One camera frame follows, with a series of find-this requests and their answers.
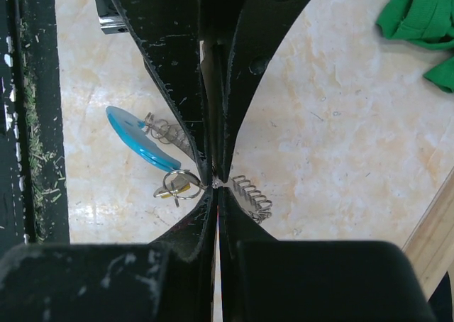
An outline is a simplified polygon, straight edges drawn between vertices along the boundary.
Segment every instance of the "metal ring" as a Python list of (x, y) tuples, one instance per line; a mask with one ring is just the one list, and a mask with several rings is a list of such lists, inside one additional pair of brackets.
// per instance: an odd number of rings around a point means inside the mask
[[(193, 178), (197, 179), (197, 181), (199, 182), (199, 184), (194, 184), (196, 185), (199, 190), (197, 191), (196, 194), (191, 194), (190, 196), (179, 196), (178, 194), (176, 193), (172, 193), (171, 192), (171, 189), (169, 189), (169, 187), (167, 187), (167, 184), (166, 184), (166, 180), (169, 176), (171, 176), (172, 174), (188, 174), (188, 175), (191, 175)], [(164, 179), (162, 179), (162, 186), (165, 188), (165, 190), (167, 192), (169, 192), (171, 195), (174, 196), (175, 198), (175, 201), (177, 201), (177, 199), (181, 199), (181, 200), (190, 200), (190, 199), (194, 199), (195, 197), (197, 197), (200, 192), (202, 191), (202, 188), (200, 187), (201, 186), (201, 182), (199, 180), (199, 178), (197, 178), (193, 173), (191, 173), (190, 171), (188, 170), (173, 170), (173, 171), (170, 171), (168, 172), (165, 176), (164, 176)]]

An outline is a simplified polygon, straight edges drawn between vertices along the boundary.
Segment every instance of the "beige tile floor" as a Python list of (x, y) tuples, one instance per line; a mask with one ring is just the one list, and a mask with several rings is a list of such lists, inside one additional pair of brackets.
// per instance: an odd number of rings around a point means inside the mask
[[(445, 55), (383, 40), (374, 21), (386, 2), (313, 0), (263, 77), (232, 175), (273, 200), (263, 226), (277, 238), (403, 246), (454, 165), (454, 97), (421, 77)], [(56, 9), (72, 242), (149, 242), (195, 201), (154, 199), (162, 171), (123, 145), (104, 111), (172, 114), (129, 35), (100, 31), (94, 0)]]

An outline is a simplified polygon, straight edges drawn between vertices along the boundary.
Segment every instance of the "green fabric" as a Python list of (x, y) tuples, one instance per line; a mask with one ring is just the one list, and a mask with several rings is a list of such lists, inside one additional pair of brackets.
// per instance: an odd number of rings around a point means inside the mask
[[(377, 24), (389, 40), (407, 40), (430, 50), (454, 48), (454, 0), (391, 0)], [(454, 92), (454, 57), (424, 77), (443, 91)]]

